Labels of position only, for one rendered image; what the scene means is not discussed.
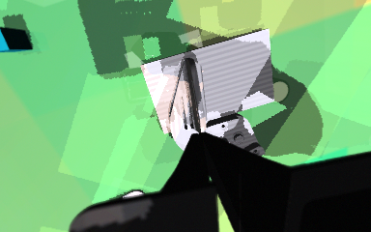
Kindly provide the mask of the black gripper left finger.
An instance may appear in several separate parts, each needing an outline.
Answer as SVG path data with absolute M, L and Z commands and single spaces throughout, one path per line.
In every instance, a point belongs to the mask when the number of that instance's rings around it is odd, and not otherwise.
M 199 133 L 161 190 L 90 205 L 69 232 L 220 232 L 217 187 Z

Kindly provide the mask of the small blue block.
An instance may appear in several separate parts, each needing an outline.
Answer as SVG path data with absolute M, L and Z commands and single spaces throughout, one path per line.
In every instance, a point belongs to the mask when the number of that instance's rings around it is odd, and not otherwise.
M 17 52 L 33 49 L 25 30 L 0 27 L 0 52 Z

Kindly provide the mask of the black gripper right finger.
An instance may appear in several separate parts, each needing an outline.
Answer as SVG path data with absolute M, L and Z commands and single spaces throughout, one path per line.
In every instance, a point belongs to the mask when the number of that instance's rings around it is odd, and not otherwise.
M 309 201 L 371 189 L 371 151 L 290 166 L 199 135 L 234 232 L 300 232 Z

